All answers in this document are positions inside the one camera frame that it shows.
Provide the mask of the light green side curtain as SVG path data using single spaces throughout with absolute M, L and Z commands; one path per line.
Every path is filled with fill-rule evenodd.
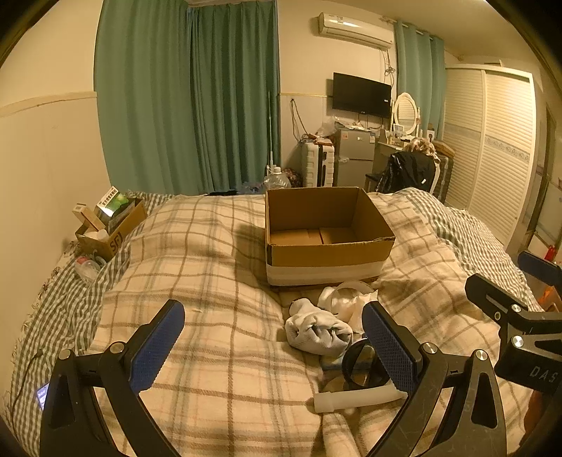
M 420 128 L 430 125 L 438 139 L 444 129 L 446 66 L 445 43 L 414 24 L 394 24 L 397 93 L 407 92 L 421 112 Z

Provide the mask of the black jacket on chair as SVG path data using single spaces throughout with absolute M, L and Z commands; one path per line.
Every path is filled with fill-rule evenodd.
M 388 163 L 376 191 L 395 193 L 404 188 L 417 188 L 430 192 L 436 173 L 436 165 L 432 156 L 421 152 L 400 150 L 388 159 Z

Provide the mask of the large green curtain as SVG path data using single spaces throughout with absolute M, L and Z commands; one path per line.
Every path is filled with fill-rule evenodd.
M 230 191 L 260 183 L 279 158 L 273 1 L 107 1 L 93 83 L 115 187 Z

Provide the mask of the white sock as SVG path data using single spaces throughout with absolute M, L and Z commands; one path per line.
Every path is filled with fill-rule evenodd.
M 337 358 L 352 341 L 353 330 L 329 311 L 308 298 L 294 300 L 285 323 L 288 343 L 314 355 Z

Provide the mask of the white louvered wardrobe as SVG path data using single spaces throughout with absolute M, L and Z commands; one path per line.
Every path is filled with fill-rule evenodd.
M 534 77 L 484 65 L 446 69 L 443 140 L 455 151 L 446 203 L 507 246 L 523 211 L 536 145 Z

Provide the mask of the white oval vanity mirror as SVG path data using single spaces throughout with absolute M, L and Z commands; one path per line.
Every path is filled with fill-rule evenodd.
M 392 106 L 392 132 L 399 136 L 416 136 L 419 133 L 421 110 L 413 97 L 402 92 Z

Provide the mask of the open brown cardboard box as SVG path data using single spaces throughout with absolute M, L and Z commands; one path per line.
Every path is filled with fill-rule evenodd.
M 374 278 L 395 240 L 362 188 L 271 189 L 265 224 L 267 277 L 276 287 Z

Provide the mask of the round black compact mirror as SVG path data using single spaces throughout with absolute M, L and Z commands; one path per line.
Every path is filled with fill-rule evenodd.
M 367 338 L 353 343 L 342 360 L 344 380 L 351 390 L 382 387 L 390 380 L 378 353 Z

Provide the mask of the large clear water jug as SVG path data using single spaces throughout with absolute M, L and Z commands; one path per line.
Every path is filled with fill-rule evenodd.
M 282 168 L 280 168 L 280 166 L 272 166 L 268 168 L 263 180 L 263 185 L 266 189 L 290 188 L 292 186 L 289 181 L 289 177 Z

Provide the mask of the white wall air conditioner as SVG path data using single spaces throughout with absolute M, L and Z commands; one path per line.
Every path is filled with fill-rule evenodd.
M 319 34 L 365 46 L 389 50 L 393 45 L 393 31 L 364 21 L 321 12 L 317 18 Z

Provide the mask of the white plastic tube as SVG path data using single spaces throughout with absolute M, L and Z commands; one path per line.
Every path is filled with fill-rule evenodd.
M 317 414 L 323 414 L 349 408 L 384 405 L 404 400 L 406 397 L 404 391 L 398 390 L 392 382 L 388 382 L 384 386 L 362 390 L 316 393 L 313 396 L 313 407 Z

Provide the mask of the silver mini fridge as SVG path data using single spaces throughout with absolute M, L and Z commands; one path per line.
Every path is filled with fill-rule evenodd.
M 364 130 L 340 129 L 334 140 L 336 187 L 363 188 L 366 175 L 372 172 L 375 136 Z

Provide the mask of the black wall television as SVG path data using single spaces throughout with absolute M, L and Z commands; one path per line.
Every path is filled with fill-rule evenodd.
M 389 119 L 392 87 L 375 80 L 335 72 L 332 78 L 332 107 Z

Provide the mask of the small cluttered cardboard box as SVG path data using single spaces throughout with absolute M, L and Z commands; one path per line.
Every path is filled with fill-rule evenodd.
M 115 187 L 94 207 L 77 203 L 72 213 L 81 223 L 75 231 L 81 250 L 105 261 L 118 253 L 126 238 L 148 215 L 142 198 L 127 197 Z

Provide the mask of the white hard suitcase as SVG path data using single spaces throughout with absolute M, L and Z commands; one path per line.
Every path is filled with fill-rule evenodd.
M 301 144 L 301 175 L 304 188 L 332 187 L 334 175 L 332 144 Z

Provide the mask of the white tape roll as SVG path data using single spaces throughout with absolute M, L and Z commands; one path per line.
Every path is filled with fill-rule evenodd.
M 363 331 L 362 311 L 369 302 L 378 300 L 378 291 L 362 281 L 348 281 L 337 287 L 325 287 L 317 306 L 348 324 L 355 333 Z

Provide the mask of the black bag on floor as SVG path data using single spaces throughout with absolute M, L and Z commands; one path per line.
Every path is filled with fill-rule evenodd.
M 207 196 L 235 196 L 237 194 L 236 189 L 229 189 L 228 191 L 212 191 L 207 193 Z

